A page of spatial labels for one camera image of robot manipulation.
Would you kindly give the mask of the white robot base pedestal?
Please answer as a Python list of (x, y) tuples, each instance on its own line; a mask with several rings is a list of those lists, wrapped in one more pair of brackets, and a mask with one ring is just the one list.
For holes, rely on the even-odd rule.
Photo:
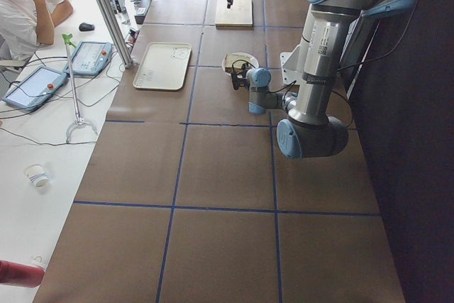
[(281, 64), (282, 82), (284, 85), (301, 84), (301, 72), (297, 70), (300, 45), (297, 45), (291, 52), (281, 52), (279, 60)]

